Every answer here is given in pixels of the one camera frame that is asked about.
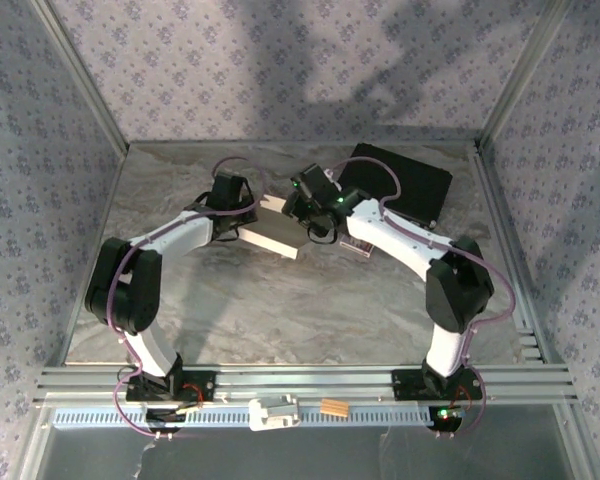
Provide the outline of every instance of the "small wooden piece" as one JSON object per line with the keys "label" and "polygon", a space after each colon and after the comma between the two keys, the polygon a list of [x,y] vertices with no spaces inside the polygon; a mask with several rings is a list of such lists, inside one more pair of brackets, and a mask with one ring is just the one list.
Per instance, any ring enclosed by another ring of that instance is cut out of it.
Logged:
{"label": "small wooden piece", "polygon": [[320,413],[347,418],[349,416],[349,404],[340,400],[323,398],[320,404]]}

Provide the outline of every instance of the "gray marble tabletop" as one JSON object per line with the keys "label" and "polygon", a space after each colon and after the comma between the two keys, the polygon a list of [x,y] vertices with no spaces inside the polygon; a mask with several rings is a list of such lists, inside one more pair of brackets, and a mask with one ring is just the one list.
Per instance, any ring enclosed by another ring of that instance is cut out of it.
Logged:
{"label": "gray marble tabletop", "polygon": [[[436,233],[476,238],[485,258],[501,265],[488,228],[465,147],[385,147],[442,167],[453,181]],[[175,217],[211,185],[211,166],[227,155],[260,163],[267,193],[284,197],[289,177],[317,162],[333,165],[351,146],[140,144],[125,161],[104,238],[131,238]],[[229,170],[249,177],[240,162]],[[487,314],[507,304],[496,285]],[[371,258],[338,245],[302,247],[296,260],[242,241],[212,243],[165,269],[158,321],[185,363],[419,364],[433,324],[424,306],[424,284],[379,250]],[[479,364],[521,363],[513,321],[484,327],[474,339]],[[101,323],[79,313],[68,363],[127,359]]]}

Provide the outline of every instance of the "patterned wallpaper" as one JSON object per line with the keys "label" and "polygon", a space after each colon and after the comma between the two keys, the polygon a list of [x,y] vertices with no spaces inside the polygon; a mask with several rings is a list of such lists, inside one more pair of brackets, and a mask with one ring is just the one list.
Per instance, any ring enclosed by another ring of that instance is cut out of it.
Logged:
{"label": "patterned wallpaper", "polygon": [[127,141],[471,139],[545,4],[54,3]]}
{"label": "patterned wallpaper", "polygon": [[600,452],[600,0],[575,4],[495,159],[538,313]]}
{"label": "patterned wallpaper", "polygon": [[116,163],[27,2],[0,2],[0,478],[62,341]]}

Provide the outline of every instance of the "marble surface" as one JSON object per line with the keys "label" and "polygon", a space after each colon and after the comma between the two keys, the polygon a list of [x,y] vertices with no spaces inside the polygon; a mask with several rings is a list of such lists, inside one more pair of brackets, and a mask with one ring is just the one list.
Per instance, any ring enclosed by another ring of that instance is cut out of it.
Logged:
{"label": "marble surface", "polygon": [[[485,258],[501,264],[465,147],[386,148],[453,174],[436,232],[473,236]],[[134,145],[104,238],[130,238],[175,217],[210,187],[212,165],[227,155],[260,163],[267,192],[284,197],[291,174],[311,162],[333,165],[352,150],[353,145]],[[227,169],[261,188],[255,170],[244,163],[229,163]],[[424,308],[424,284],[377,249],[365,259],[338,245],[307,244],[291,260],[241,241],[217,243],[165,269],[162,284],[158,321],[189,364],[419,364],[433,329]],[[496,288],[487,314],[506,306],[505,293]],[[479,364],[521,363],[513,321],[483,328],[471,355]],[[124,360],[126,353],[111,333],[81,311],[67,362]]]}

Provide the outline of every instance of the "purple cable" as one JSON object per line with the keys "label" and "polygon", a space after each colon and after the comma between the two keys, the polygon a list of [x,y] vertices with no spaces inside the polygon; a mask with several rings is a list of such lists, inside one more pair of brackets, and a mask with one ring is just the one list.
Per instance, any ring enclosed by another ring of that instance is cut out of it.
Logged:
{"label": "purple cable", "polygon": [[514,312],[514,310],[516,309],[516,295],[513,291],[513,287],[509,283],[509,280],[507,279],[507,277],[505,277],[502,273],[500,273],[500,271],[493,264],[487,262],[486,260],[484,260],[480,257],[477,257],[476,255],[473,255],[469,252],[465,252],[464,250],[460,250],[459,248],[453,247],[451,245],[446,245],[444,243],[435,242],[435,241],[428,239],[427,237],[423,237],[422,235],[418,235],[417,233],[411,232],[411,231],[407,230],[406,228],[403,228],[396,222],[394,222],[390,217],[386,216],[385,215],[385,203],[390,200],[395,200],[395,199],[400,198],[400,195],[402,194],[402,186],[400,185],[400,180],[398,179],[398,176],[396,175],[396,173],[384,162],[381,162],[380,160],[373,158],[373,157],[366,157],[366,156],[351,157],[351,158],[348,158],[347,160],[344,160],[344,161],[338,163],[335,167],[333,167],[332,170],[335,170],[336,168],[341,167],[342,165],[345,165],[349,162],[355,162],[355,161],[366,161],[366,162],[375,163],[376,165],[381,166],[382,168],[384,168],[387,171],[387,173],[389,175],[391,175],[391,178],[393,179],[394,183],[396,184],[396,193],[394,193],[393,195],[387,195],[386,197],[383,197],[380,200],[380,205],[379,205],[380,216],[382,217],[382,219],[385,222],[387,222],[387,225],[394,228],[395,230],[402,233],[403,235],[411,238],[412,240],[415,240],[416,242],[422,243],[424,245],[427,245],[429,247],[433,247],[433,248],[436,248],[439,250],[452,252],[452,253],[455,253],[456,255],[461,255],[464,258],[466,258],[467,260],[474,262],[477,265],[480,265],[487,271],[491,272],[494,276],[496,276],[498,278],[498,280],[500,280],[500,282],[504,286],[504,289],[507,292],[507,295],[509,296],[509,306],[502,313],[496,315],[495,317],[473,320],[469,324],[469,331],[467,332],[467,337],[465,338],[464,344],[462,346],[462,350],[460,350],[460,361],[461,361],[462,365],[465,368],[468,368],[469,370],[471,370],[476,375],[476,377],[480,383],[480,391],[482,392],[482,405],[480,407],[480,412],[478,413],[478,416],[473,421],[473,423],[471,425],[469,425],[469,427],[465,428],[464,430],[461,430],[461,432],[463,432],[463,433],[470,432],[475,427],[477,427],[478,424],[480,423],[480,420],[482,420],[482,416],[484,415],[484,410],[487,405],[487,392],[486,392],[486,389],[484,386],[484,379],[482,378],[482,375],[480,375],[478,370],[476,370],[474,367],[469,365],[469,362],[467,361],[469,358],[469,355],[468,355],[469,346],[471,345],[471,340],[473,339],[473,336],[477,333],[478,328],[480,328],[483,325],[487,325],[490,323],[497,323],[497,322],[506,320]]}
{"label": "purple cable", "polygon": [[133,377],[137,377],[140,374],[142,374],[142,359],[140,358],[138,353],[133,349],[133,347],[129,343],[127,337],[124,335],[124,332],[122,332],[122,330],[120,330],[113,324],[113,311],[114,311],[113,306],[114,306],[116,287],[118,285],[118,282],[120,281],[122,272],[124,271],[125,267],[127,266],[127,263],[129,263],[129,260],[131,259],[133,254],[135,252],[137,252],[140,248],[151,243],[152,241],[166,235],[167,233],[171,232],[172,230],[174,230],[182,225],[185,225],[193,220],[197,220],[202,217],[209,217],[212,215],[218,216],[218,217],[225,217],[225,216],[229,216],[229,215],[241,215],[243,213],[247,213],[250,210],[253,210],[254,208],[256,208],[256,206],[262,200],[262,198],[264,196],[264,191],[266,188],[266,180],[265,180],[264,170],[262,170],[262,167],[260,167],[257,164],[252,163],[247,158],[231,156],[231,157],[223,158],[222,160],[220,160],[213,166],[213,169],[211,170],[212,177],[215,177],[215,174],[216,174],[218,168],[220,167],[220,165],[222,165],[225,162],[228,162],[229,160],[244,160],[245,162],[248,162],[251,165],[253,165],[258,170],[258,173],[260,174],[260,180],[262,182],[262,193],[258,196],[258,198],[254,199],[254,201],[251,205],[248,205],[244,208],[239,208],[236,210],[226,210],[226,211],[207,211],[207,212],[201,212],[201,213],[192,215],[190,217],[187,217],[184,220],[181,220],[180,222],[165,226],[164,228],[162,228],[161,230],[158,230],[155,234],[153,234],[152,237],[147,237],[147,238],[144,238],[143,240],[140,240],[137,244],[135,244],[133,247],[131,247],[129,249],[129,251],[127,252],[127,254],[122,258],[122,261],[120,262],[120,265],[118,265],[118,269],[116,270],[115,274],[113,275],[113,279],[111,281],[111,287],[109,288],[109,294],[107,296],[107,309],[106,309],[107,324],[109,325],[109,328],[111,328],[111,330],[118,336],[118,338],[120,339],[120,343],[124,344],[127,347],[127,351],[135,359],[137,367],[138,367],[136,370],[125,375],[118,381],[115,388],[113,389],[113,404],[114,404],[118,414],[122,418],[122,420],[124,420],[124,422],[127,425],[129,425],[133,430],[135,430],[136,432],[138,432],[141,435],[145,435],[148,437],[155,437],[155,435],[153,433],[147,432],[146,430],[143,430],[141,427],[139,427],[138,425],[133,423],[133,421],[124,413],[124,411],[120,407],[120,402],[118,400],[118,393],[120,392],[122,385],[128,383],[129,380],[132,379]]}

